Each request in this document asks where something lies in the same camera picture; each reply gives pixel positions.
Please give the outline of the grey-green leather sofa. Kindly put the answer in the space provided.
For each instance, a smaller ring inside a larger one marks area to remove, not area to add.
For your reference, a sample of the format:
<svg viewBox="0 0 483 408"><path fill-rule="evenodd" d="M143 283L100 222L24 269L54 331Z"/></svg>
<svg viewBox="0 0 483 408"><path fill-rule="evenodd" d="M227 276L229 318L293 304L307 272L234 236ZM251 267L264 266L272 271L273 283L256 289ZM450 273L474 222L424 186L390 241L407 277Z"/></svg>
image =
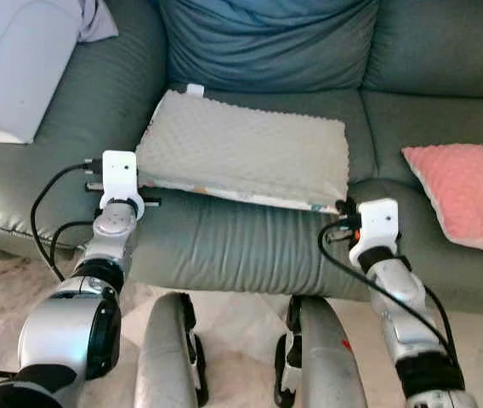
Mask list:
<svg viewBox="0 0 483 408"><path fill-rule="evenodd" d="M306 93L204 86L226 104L340 120L355 201L400 203L401 253L449 309L483 314L483 250L450 242L401 149L483 145L483 0L378 0L361 85ZM155 0L105 0L118 36L78 44L32 144L0 144L0 250L40 259L31 204L63 167L134 151L167 89L168 36ZM130 277L153 286L351 300L367 288L318 252L328 216L150 190Z"/></svg>

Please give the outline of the pink dotted pillow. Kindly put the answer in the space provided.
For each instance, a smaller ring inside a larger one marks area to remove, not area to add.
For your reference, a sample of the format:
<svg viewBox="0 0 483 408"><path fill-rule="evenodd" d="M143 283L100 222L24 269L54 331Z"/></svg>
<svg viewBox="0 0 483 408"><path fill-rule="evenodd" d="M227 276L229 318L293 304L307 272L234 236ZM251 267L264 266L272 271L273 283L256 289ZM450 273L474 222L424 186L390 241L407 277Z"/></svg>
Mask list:
<svg viewBox="0 0 483 408"><path fill-rule="evenodd" d="M420 180L447 240L483 250L483 146L440 144L401 149Z"/></svg>

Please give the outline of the silver robot leg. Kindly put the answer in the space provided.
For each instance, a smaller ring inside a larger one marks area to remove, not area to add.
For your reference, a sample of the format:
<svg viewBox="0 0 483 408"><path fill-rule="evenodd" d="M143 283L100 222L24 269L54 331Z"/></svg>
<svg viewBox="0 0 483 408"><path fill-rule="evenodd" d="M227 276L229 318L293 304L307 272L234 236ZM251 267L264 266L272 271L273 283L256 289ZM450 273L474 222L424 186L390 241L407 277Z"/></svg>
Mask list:
<svg viewBox="0 0 483 408"><path fill-rule="evenodd" d="M202 408L209 400L206 354L195 334L190 295L169 292L152 304L138 354L134 408Z"/></svg>
<svg viewBox="0 0 483 408"><path fill-rule="evenodd" d="M327 300L292 296L274 353L277 408L367 408L354 351Z"/></svg>

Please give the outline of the silver right robot leg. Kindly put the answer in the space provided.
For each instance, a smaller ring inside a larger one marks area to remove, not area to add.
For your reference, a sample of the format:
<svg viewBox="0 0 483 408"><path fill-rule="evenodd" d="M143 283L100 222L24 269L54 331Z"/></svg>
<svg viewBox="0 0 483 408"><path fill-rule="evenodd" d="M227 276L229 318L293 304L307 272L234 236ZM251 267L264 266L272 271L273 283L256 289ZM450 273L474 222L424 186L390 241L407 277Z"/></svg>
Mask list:
<svg viewBox="0 0 483 408"><path fill-rule="evenodd" d="M292 296L274 353L277 408L367 408L354 351L327 300Z"/></svg>

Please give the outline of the silver left robot leg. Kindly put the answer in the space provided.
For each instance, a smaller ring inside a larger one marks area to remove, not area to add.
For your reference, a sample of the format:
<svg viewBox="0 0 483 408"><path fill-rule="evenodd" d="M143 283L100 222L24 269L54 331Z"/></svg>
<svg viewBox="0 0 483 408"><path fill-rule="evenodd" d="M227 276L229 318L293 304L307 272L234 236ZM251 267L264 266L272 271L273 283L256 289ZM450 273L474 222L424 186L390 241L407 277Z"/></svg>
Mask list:
<svg viewBox="0 0 483 408"><path fill-rule="evenodd" d="M169 292L152 304L138 354L134 408L202 408L209 400L206 354L195 334L190 295Z"/></svg>

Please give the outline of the beige dotted pillow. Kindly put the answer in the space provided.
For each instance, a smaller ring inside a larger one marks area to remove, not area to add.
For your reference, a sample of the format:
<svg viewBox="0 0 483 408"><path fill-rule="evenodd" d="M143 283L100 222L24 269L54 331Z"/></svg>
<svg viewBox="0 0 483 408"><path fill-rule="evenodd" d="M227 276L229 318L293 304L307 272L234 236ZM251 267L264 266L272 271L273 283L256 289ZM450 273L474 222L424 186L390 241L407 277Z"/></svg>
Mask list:
<svg viewBox="0 0 483 408"><path fill-rule="evenodd" d="M348 198L349 147L340 120L168 90L135 155L148 187L313 213L337 213Z"/></svg>

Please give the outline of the lilac cloth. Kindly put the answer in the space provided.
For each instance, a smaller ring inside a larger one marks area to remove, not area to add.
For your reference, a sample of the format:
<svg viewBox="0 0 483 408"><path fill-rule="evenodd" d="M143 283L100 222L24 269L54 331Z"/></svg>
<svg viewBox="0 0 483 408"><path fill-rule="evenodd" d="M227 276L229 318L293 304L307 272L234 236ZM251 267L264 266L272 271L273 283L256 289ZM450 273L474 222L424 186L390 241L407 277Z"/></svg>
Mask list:
<svg viewBox="0 0 483 408"><path fill-rule="evenodd" d="M117 37L120 31L105 0L75 0L81 16L77 41L80 43L101 42Z"/></svg>

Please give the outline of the blue cushion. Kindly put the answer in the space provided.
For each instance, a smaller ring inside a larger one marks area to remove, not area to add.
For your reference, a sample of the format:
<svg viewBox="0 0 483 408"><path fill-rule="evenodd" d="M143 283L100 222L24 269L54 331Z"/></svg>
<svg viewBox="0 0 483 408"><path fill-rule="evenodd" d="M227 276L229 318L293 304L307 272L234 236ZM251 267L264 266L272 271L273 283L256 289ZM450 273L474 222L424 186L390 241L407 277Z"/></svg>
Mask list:
<svg viewBox="0 0 483 408"><path fill-rule="evenodd" d="M378 0L155 0L176 82L283 94L361 85Z"/></svg>

